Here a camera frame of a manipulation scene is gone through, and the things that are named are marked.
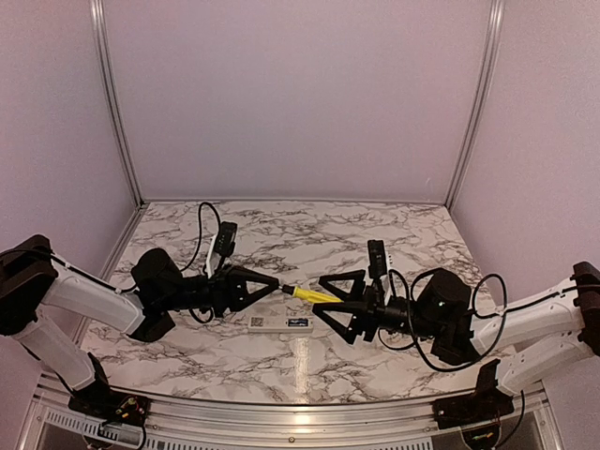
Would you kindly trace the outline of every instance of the white wall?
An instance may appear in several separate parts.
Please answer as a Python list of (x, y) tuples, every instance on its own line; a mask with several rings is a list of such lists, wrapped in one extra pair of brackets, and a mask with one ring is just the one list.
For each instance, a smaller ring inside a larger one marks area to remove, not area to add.
[[(453, 215), (511, 298), (600, 267), (600, 3), (509, 0), (498, 66)], [(600, 358), (545, 385), (567, 450), (600, 440)]]
[[(9, 0), (0, 14), (0, 250), (33, 233), (97, 273), (133, 212), (87, 1)], [(58, 314), (68, 330), (73, 316)], [(39, 365), (0, 337), (0, 448), (15, 447)]]
[(489, 8), (108, 0), (142, 193), (442, 203)]

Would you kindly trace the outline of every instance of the white marble surface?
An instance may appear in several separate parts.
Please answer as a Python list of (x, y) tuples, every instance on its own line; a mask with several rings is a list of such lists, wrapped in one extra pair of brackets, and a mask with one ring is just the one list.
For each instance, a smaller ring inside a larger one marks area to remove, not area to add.
[[(223, 220), (239, 226), (232, 262), (287, 284), (319, 290), (320, 275), (367, 268), (368, 239), (385, 241), (394, 266), (409, 282), (438, 266), (455, 271), (472, 286), (480, 278), (454, 223), (440, 206), (222, 202), (217, 209)], [(129, 269), (153, 247), (165, 248), (180, 267), (185, 265), (195, 248), (196, 211), (195, 202), (150, 205), (112, 283), (130, 286)], [(210, 211), (202, 214), (204, 229), (213, 232), (216, 224)], [(202, 265), (201, 257), (187, 275), (198, 273)], [(486, 295), (478, 304), (482, 309), (493, 307)], [(434, 373), (415, 350), (391, 352), (377, 339), (368, 343), (361, 337), (350, 346), (319, 319), (310, 335), (248, 333), (250, 315), (309, 312), (309, 304), (275, 292), (245, 311), (208, 325), (194, 322), (187, 312), (172, 313), (176, 327), (151, 344), (93, 322), (82, 346), (99, 358), (114, 385), (187, 398), (360, 402), (474, 386), (477, 367), (458, 374)], [(408, 340), (394, 338), (390, 343)]]

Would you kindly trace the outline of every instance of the yellow marker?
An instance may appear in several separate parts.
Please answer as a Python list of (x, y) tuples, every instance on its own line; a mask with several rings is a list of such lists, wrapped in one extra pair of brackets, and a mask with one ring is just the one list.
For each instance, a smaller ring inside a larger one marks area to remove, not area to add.
[(306, 300), (310, 303), (343, 303), (337, 297), (333, 295), (327, 295), (326, 293), (320, 293), (315, 291), (309, 291), (307, 289), (301, 289), (294, 286), (285, 285), (281, 288), (282, 291), (288, 293), (292, 297)]

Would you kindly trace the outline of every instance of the qr code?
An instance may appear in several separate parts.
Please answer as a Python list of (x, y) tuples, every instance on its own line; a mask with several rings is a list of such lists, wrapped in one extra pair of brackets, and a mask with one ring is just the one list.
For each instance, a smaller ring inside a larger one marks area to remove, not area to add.
[(250, 319), (250, 326), (264, 326), (264, 317), (253, 317)]

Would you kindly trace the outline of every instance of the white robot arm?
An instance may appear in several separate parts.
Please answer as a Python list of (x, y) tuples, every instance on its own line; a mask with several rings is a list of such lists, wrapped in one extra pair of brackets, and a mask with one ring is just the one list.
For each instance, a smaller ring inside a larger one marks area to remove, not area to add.
[[(368, 248), (372, 284), (364, 280), (366, 271), (323, 276), (320, 284), (343, 303), (313, 306), (315, 315), (349, 344), (361, 335), (371, 341), (381, 329), (406, 334), (412, 344), (399, 350), (416, 347), (430, 368), (451, 372), (481, 362), (494, 349), (535, 341), (522, 352), (482, 366), (473, 393), (436, 400), (433, 409), (440, 428), (512, 413), (513, 396), (527, 386), (576, 361), (600, 355), (600, 272), (588, 262), (576, 264), (572, 277), (545, 292), (481, 315), (474, 305), (478, 288), (472, 297), (471, 288), (457, 275), (434, 269), (417, 276), (409, 288), (398, 271), (385, 266), (382, 241), (369, 241)], [(399, 278), (406, 298), (394, 292), (387, 302), (383, 285), (377, 281), (384, 276)], [(429, 278), (427, 286), (414, 299), (414, 285), (425, 278)], [(336, 288), (333, 282), (340, 280), (352, 280), (352, 288), (348, 292)], [(352, 316), (344, 325), (330, 312)], [(452, 367), (433, 365), (420, 339), (432, 340), (431, 354)]]
[[(208, 260), (218, 263), (210, 267), (210, 276), (184, 277), (166, 251), (154, 248), (131, 270), (136, 286), (126, 292), (55, 255), (44, 236), (33, 236), (0, 254), (0, 335), (20, 342), (58, 374), (72, 395), (69, 408), (141, 425), (147, 398), (113, 391), (99, 361), (79, 349), (45, 309), (77, 312), (142, 342), (156, 341), (174, 327), (172, 310), (188, 309), (201, 323), (223, 317), (227, 309), (242, 310), (276, 290), (279, 282), (224, 264), (233, 252), (235, 229), (222, 222), (213, 238)], [(249, 292), (249, 282), (263, 287)], [(202, 321), (193, 309), (210, 317)]]

